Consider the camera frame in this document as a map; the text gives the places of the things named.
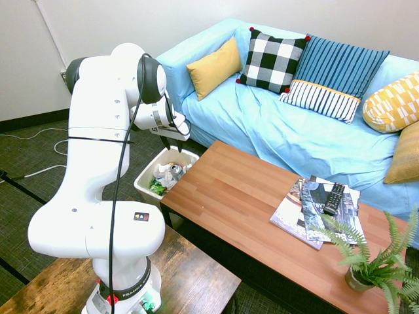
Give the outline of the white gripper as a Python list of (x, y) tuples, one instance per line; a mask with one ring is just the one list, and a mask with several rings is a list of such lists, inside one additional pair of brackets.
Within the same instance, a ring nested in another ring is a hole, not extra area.
[(190, 137), (190, 128), (187, 125), (186, 118), (183, 114), (174, 111), (173, 122), (165, 122), (162, 125), (150, 128), (149, 131), (159, 135), (160, 140), (167, 150), (171, 149), (168, 138), (176, 139), (177, 149), (179, 152), (183, 150), (183, 142)]

